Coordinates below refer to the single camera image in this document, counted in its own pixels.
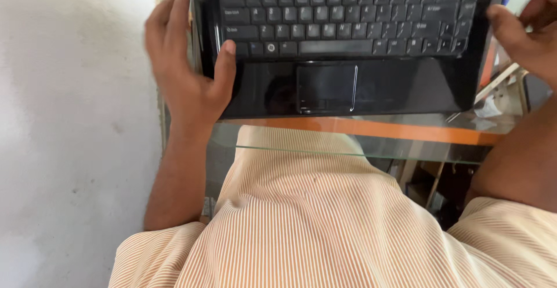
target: striped shirt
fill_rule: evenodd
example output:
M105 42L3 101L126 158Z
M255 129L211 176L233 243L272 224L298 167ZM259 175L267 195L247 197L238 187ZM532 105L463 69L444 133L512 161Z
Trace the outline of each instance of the striped shirt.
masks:
M341 134L238 135L266 141L361 150ZM206 226L132 235L109 287L557 287L557 214L476 198L443 232L360 156L236 149L216 211Z

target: touchpad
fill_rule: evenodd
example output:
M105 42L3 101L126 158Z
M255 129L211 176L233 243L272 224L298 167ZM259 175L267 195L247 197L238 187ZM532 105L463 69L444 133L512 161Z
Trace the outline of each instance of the touchpad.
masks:
M338 113L354 109L356 65L299 66L296 76L299 113Z

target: laptop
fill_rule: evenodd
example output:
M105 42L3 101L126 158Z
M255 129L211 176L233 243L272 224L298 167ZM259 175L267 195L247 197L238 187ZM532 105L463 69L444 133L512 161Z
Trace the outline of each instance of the laptop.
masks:
M500 0L193 0L201 69L236 42L221 118L472 108Z

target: space bar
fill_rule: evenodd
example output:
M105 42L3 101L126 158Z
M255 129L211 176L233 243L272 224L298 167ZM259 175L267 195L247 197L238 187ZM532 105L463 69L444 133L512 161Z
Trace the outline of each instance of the space bar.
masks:
M299 42L300 56L315 55L372 55L373 41L332 40Z

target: person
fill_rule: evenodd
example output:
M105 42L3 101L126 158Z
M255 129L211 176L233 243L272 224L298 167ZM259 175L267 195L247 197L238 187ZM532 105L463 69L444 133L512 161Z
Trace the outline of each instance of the person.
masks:
M553 89L556 4L532 0L518 18L497 5L487 12L512 59ZM491 151L448 232L364 157L255 149L236 149L217 214L199 222L206 145L231 99L235 44L222 45L214 80L194 73L188 8L163 0L145 25L170 138L146 232L117 249L110 287L557 286L554 97ZM244 126L238 143L295 141L296 132ZM312 135L304 145L358 149L345 135Z

